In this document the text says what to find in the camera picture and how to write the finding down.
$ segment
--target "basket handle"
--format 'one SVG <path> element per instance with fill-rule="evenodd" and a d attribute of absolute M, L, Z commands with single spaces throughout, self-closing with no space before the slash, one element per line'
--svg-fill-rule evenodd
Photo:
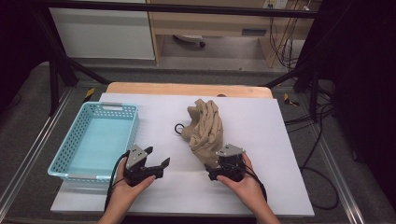
<path fill-rule="evenodd" d="M 69 174 L 67 175 L 68 178 L 76 178 L 76 179 L 96 179 L 96 175 L 81 175 L 81 174 Z"/>
<path fill-rule="evenodd" d="M 122 110 L 121 103 L 110 103 L 110 102 L 103 102 L 101 106 L 104 110 Z"/>

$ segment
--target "metal rail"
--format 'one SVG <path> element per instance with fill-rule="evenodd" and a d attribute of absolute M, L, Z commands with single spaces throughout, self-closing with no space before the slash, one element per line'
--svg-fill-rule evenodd
<path fill-rule="evenodd" d="M 306 113 L 308 113 L 308 102 L 305 96 L 299 94 L 299 101 Z M 319 133 L 319 125 L 317 123 L 311 125 L 312 131 L 315 136 L 318 136 Z M 318 143 L 318 149 L 320 150 L 323 161 L 329 171 L 330 177 L 332 178 L 332 182 L 338 190 L 340 195 L 341 203 L 346 210 L 346 215 L 349 218 L 350 223 L 352 224 L 364 224 L 364 218 L 361 214 L 361 210 L 353 198 L 352 192 L 347 185 L 347 182 L 342 175 L 340 168 L 337 165 L 337 162 L 332 155 L 332 151 L 329 149 L 329 146 L 326 143 L 326 139 L 322 136 Z"/>
<path fill-rule="evenodd" d="M 9 207 L 14 202 L 15 198 L 17 197 L 18 192 L 20 191 L 24 180 L 28 176 L 30 170 L 32 169 L 38 155 L 41 152 L 41 149 L 46 144 L 50 134 L 55 127 L 56 123 L 58 122 L 59 117 L 62 115 L 64 108 L 68 102 L 71 92 L 73 88 L 69 87 L 64 91 L 60 99 L 60 105 L 55 113 L 50 116 L 44 127 L 41 129 L 40 133 L 38 134 L 35 142 L 32 144 L 29 152 L 25 156 L 23 162 L 21 163 L 18 171 L 12 177 L 11 181 L 9 182 L 6 190 L 3 192 L 0 198 L 0 223 L 5 218 Z"/>
<path fill-rule="evenodd" d="M 283 18 L 305 18 L 317 19 L 328 18 L 333 15 L 330 12 L 317 12 L 310 10 L 285 10 L 250 7 L 212 7 L 212 6 L 189 6 L 168 4 L 142 4 L 142 3 L 119 3 L 119 2 L 93 2 L 93 1 L 71 1 L 71 0 L 32 0 L 32 6 L 117 10 L 117 11 L 147 11 L 147 12 L 173 12 L 173 13 L 198 13 L 217 15 L 239 15 L 239 16 L 262 16 Z"/>

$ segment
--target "power outlet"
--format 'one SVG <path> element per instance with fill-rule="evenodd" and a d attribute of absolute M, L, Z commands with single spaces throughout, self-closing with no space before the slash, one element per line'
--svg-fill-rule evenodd
<path fill-rule="evenodd" d="M 264 5 L 262 7 L 270 8 L 270 6 L 272 6 L 272 8 L 275 9 L 284 9 L 287 3 L 288 0 L 265 0 Z"/>

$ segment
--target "white cabinet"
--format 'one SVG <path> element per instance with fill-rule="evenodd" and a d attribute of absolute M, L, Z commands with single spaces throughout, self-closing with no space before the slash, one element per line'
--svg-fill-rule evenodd
<path fill-rule="evenodd" d="M 70 57 L 154 60 L 147 12 L 65 8 L 50 12 Z"/>

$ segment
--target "table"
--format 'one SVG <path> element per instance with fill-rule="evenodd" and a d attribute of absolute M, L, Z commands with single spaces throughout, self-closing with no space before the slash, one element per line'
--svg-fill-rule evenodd
<path fill-rule="evenodd" d="M 227 97 L 216 97 L 219 94 Z M 153 153 L 148 157 L 147 166 L 158 165 L 167 157 L 171 158 L 169 167 L 164 171 L 164 177 L 157 179 L 140 195 L 129 211 L 130 214 L 189 217 L 252 216 L 229 189 L 217 181 L 208 179 L 203 165 L 191 154 L 188 143 L 174 131 L 166 131 L 173 130 L 177 121 L 189 122 L 187 106 L 193 105 L 197 97 L 204 101 L 213 99 L 219 106 L 225 133 L 224 143 L 243 146 L 247 151 L 256 174 L 267 189 L 268 203 L 275 214 L 280 217 L 313 216 L 314 212 L 277 101 L 272 99 L 272 93 L 268 89 L 245 86 L 112 83 L 102 95 L 101 101 L 133 102 L 139 105 L 140 124 L 135 143 L 141 147 L 154 147 Z M 235 119 L 235 112 L 241 113 L 240 120 Z M 262 119 L 251 121 L 251 118 L 260 117 Z M 255 131 L 265 126 L 265 134 Z M 107 184 L 64 181 L 51 211 L 102 212 L 106 188 Z"/>

